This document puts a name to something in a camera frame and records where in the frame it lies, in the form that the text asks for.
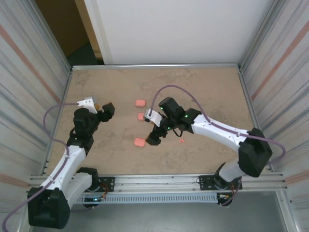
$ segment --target metal wall panel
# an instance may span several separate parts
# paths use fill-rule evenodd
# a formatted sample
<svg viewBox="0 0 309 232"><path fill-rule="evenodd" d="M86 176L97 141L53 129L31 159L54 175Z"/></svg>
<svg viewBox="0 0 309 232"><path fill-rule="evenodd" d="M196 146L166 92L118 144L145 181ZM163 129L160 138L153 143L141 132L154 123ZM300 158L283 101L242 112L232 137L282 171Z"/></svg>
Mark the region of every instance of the metal wall panel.
<svg viewBox="0 0 309 232"><path fill-rule="evenodd" d="M0 221L25 197L39 175L49 139L45 111L59 103L70 67L30 0L0 2ZM57 111L47 117L54 130ZM8 222L16 231L18 214Z"/></svg>
<svg viewBox="0 0 309 232"><path fill-rule="evenodd" d="M309 1L286 1L243 65L246 86L265 136L285 145L274 165L309 229ZM281 149L272 147L275 156Z"/></svg>

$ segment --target table surface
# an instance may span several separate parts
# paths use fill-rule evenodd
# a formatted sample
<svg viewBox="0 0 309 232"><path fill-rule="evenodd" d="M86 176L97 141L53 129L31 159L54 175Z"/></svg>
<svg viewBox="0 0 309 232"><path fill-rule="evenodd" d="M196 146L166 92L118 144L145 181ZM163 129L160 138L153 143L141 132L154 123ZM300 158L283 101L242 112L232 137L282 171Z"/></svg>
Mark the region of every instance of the table surface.
<svg viewBox="0 0 309 232"><path fill-rule="evenodd" d="M158 89L179 85L191 92L213 119L251 130L253 127L236 68L162 68L127 70L76 70L66 102L77 102L95 95L100 105L112 102L115 115L99 125L94 144L83 161L83 167L97 168L99 174L188 174L213 173L223 163L238 155L229 147L210 138L184 132L184 143L169 132L159 146L133 145L135 138L146 138L152 125L138 121L138 113L150 108ZM197 105L175 88L163 90L156 101L173 97L184 109ZM145 108L135 106L136 99L146 100ZM67 141L73 128L75 106L66 106L56 138ZM55 168L64 152L54 143L47 174Z"/></svg>

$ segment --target pink foam block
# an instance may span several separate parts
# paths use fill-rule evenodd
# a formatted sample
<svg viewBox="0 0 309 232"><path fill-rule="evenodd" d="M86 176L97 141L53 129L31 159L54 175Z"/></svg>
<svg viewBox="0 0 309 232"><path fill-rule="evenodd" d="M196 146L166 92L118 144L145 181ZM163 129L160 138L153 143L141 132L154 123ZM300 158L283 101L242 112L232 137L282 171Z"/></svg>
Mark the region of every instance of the pink foam block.
<svg viewBox="0 0 309 232"><path fill-rule="evenodd" d="M144 113L139 113L139 114L137 115L137 119L138 119L139 121L143 121L143 120L144 120Z"/></svg>
<svg viewBox="0 0 309 232"><path fill-rule="evenodd" d="M144 139L136 138L134 140L134 145L139 147L144 147L146 144L146 141Z"/></svg>
<svg viewBox="0 0 309 232"><path fill-rule="evenodd" d="M146 105L146 101L145 100L137 99L135 101L135 106L137 106L137 107L145 107L145 105Z"/></svg>

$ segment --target purple cable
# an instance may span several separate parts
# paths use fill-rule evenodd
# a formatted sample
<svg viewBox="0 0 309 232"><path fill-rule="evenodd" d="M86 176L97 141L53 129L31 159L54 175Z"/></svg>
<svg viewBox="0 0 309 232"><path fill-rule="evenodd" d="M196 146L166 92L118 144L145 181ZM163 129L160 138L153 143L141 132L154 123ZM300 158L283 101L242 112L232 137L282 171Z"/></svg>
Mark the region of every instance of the purple cable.
<svg viewBox="0 0 309 232"><path fill-rule="evenodd" d="M78 105L77 103L62 103L62 104L58 104L58 105L54 105L53 107L49 108L45 114L44 114L44 118L43 118L43 127L44 127L44 132L48 135L48 137L55 141L55 142L58 142L58 143L61 143L65 146L66 148L66 152L67 152L67 155L69 155L69 148L68 146L66 145L66 143L64 141L61 141L61 140L58 140L58 139L54 139L50 133L48 132L47 128L46 128L46 116L48 115L48 113L57 108L57 107L61 107L61 106L64 106L64 105ZM66 157L64 159L64 162L63 164L61 165L60 169L58 170L58 172L55 174L55 176L53 177L53 180L55 180L57 178L57 176L60 174L60 172L62 171L62 169L64 168L64 166L66 165L68 161L68 158ZM25 200L24 202L22 202L20 205L18 205L15 209L13 209L6 217L5 219L3 220L2 222L2 230L4 232L9 232L8 229L6 228L6 222L8 221L8 219L16 212L18 211L21 207L23 207L25 204L27 204L28 202L32 201L34 198L36 198L38 195L40 195L45 189L47 189L52 183L53 183L53 180L51 180L50 182L48 182L47 185L45 185L42 189L40 189L38 192L36 192L33 196L29 197L27 200Z"/></svg>
<svg viewBox="0 0 309 232"><path fill-rule="evenodd" d="M185 90L184 88L182 88L182 87L180 87L180 86L176 86L176 85L167 85L167 86L163 86L162 88L160 88L160 89L156 92L156 94L155 94L155 96L154 96L154 99L153 99L153 102L151 103L151 108L150 108L149 115L151 115L151 113L153 112L153 108L154 108L154 105L155 105L154 103L155 103L155 100L156 100L157 96L159 95L159 93L160 93L162 90L164 90L165 88L168 88L168 87L178 88L178 89L182 90L183 92L185 92L186 94L188 94L188 95L195 101L195 103L198 105L198 107L199 107L199 109L201 110L202 114L204 115L205 119L206 119L209 123L211 123L212 125L214 125L215 127L219 128L219 129L222 129L222 130L224 130L224 131L227 131L227 132L230 132L230 133L232 133L232 134L238 135L238 133L235 132L235 131L233 131L233 130L230 130L230 129L228 129L228 128L222 127L222 126L220 126L220 125L218 125L218 124L216 124L216 123L211 122L211 120L208 118L207 114L206 114L205 111L203 110L203 108L202 108L201 104L198 102L198 100L197 100L191 93L189 93L187 90ZM250 139L257 139L257 140L265 141L265 142L272 143L272 144L275 144L275 145L278 145L279 147L281 147L281 148L282 148L282 154L281 154L279 157L277 157L276 159L274 159L273 161L268 162L268 164L272 164L272 163L278 162L279 160L281 160L281 159L285 156L285 153L286 153L285 147L284 147L281 143L279 143L279 142L277 142L277 141L270 140L270 139L266 139L266 138L261 138L261 137L253 136L253 135L249 135L249 134L242 134L242 133L239 134L238 136L243 136L243 137L247 137L247 138L250 138ZM235 195L237 194L237 192L238 192L238 190L239 190L239 188L240 188L240 185L241 185L241 179L240 179L239 185L237 186L237 189L236 189L235 193L232 195L232 197L231 197L228 201L226 201L226 202L225 202L224 204L222 204L222 205L226 205L227 203L229 203L229 202L235 197Z"/></svg>

